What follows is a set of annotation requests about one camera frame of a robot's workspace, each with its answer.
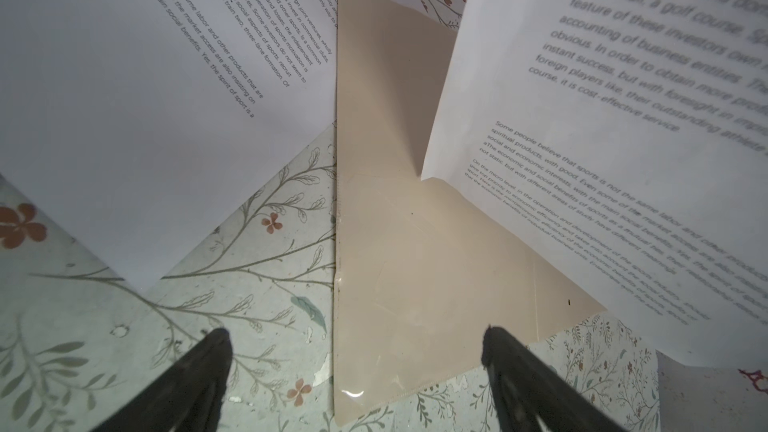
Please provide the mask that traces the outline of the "beige file folder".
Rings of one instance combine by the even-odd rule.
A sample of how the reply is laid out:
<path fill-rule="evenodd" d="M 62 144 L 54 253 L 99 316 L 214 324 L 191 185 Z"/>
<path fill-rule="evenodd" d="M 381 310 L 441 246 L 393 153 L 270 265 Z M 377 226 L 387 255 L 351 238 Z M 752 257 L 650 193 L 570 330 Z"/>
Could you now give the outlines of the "beige file folder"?
<path fill-rule="evenodd" d="M 391 0 L 338 0 L 336 421 L 477 367 L 498 325 L 530 344 L 601 306 L 420 173 L 456 34 Z"/>

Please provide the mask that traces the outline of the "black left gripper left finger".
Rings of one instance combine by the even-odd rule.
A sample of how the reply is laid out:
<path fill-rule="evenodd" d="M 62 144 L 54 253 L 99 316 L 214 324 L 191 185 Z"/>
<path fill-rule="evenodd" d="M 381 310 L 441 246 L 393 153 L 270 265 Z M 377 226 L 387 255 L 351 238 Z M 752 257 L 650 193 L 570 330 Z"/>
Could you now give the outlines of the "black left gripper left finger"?
<path fill-rule="evenodd" d="M 229 332 L 217 328 L 97 431 L 215 431 L 233 360 Z"/>

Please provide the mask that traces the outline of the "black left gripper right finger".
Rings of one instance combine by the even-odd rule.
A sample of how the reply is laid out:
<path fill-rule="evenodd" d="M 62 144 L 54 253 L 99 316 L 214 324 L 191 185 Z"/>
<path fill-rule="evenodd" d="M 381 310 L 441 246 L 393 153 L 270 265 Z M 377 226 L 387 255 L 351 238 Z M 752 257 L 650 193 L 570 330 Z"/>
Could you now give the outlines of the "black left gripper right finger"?
<path fill-rule="evenodd" d="M 621 431 L 507 330 L 483 335 L 485 368 L 502 431 Z"/>

